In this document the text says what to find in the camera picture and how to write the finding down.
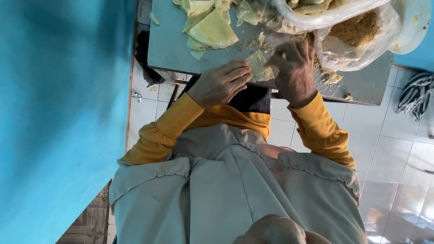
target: blue wall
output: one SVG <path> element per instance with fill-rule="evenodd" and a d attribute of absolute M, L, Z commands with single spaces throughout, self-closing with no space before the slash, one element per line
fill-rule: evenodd
<path fill-rule="evenodd" d="M 431 20 L 434 15 L 434 0 L 431 0 Z M 434 72 L 434 25 L 433 21 L 428 26 L 427 35 L 422 43 L 411 53 L 395 54 L 393 61 L 396 63 L 425 69 Z"/>
<path fill-rule="evenodd" d="M 125 152 L 136 1 L 0 4 L 0 239 L 55 243 Z"/>

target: gray table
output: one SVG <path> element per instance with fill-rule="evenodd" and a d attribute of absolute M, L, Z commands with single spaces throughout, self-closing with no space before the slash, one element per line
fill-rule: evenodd
<path fill-rule="evenodd" d="M 257 39 L 261 32 L 264 32 L 265 42 L 268 42 L 272 48 L 293 38 L 290 34 L 276 33 L 261 24 L 252 26 L 243 23 L 236 27 L 236 8 L 232 6 L 230 9 L 231 27 L 239 41 L 225 49 L 206 51 L 200 60 L 196 60 L 190 55 L 190 49 L 187 47 L 188 36 L 182 33 L 187 19 L 185 13 L 168 0 L 154 0 L 152 13 L 157 17 L 160 25 L 151 24 L 148 65 L 180 73 L 197 75 L 235 58 L 246 59 L 256 51 L 252 47 L 247 47 L 248 44 L 252 39 Z M 263 54 L 268 59 L 271 52 Z M 354 97 L 353 103 L 378 106 L 384 95 L 392 59 L 393 55 L 387 51 L 362 70 L 338 72 L 344 78 L 337 84 L 328 86 L 322 84 L 323 74 L 320 70 L 316 70 L 316 87 L 324 98 L 342 100 L 345 94 L 351 93 Z M 273 68 L 273 71 L 275 74 L 278 73 L 276 68 Z M 254 85 L 276 88 L 273 79 L 257 82 Z"/>

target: mustard yellow shirt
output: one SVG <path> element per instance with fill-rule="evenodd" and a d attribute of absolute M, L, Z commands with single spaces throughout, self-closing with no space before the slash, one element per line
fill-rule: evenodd
<path fill-rule="evenodd" d="M 308 105 L 299 109 L 289 105 L 288 109 L 299 126 L 297 131 L 305 147 L 312 153 L 355 168 L 355 161 L 347 147 L 348 132 L 340 129 L 331 118 L 319 92 Z M 139 140 L 122 160 L 135 165 L 162 162 L 182 132 L 221 123 L 258 131 L 267 139 L 270 135 L 270 120 L 269 114 L 239 112 L 229 105 L 203 110 L 184 93 L 157 121 L 139 130 Z"/>

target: wrinkled hand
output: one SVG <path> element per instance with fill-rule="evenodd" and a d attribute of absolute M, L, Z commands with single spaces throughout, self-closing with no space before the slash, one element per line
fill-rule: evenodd
<path fill-rule="evenodd" d="M 252 79 L 248 61 L 232 60 L 204 72 L 187 94 L 202 108 L 227 104 Z"/>
<path fill-rule="evenodd" d="M 315 49 L 305 40 L 293 40 L 279 45 L 267 65 L 276 65 L 279 74 L 275 85 L 293 108 L 307 105 L 316 96 L 313 81 Z"/>

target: striped cloth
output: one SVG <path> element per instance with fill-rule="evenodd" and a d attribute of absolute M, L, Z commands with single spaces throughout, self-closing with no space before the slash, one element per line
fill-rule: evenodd
<path fill-rule="evenodd" d="M 418 122 L 427 110 L 430 93 L 434 89 L 434 78 L 433 74 L 422 72 L 411 77 L 409 81 L 401 93 L 396 113 L 412 112 Z"/>

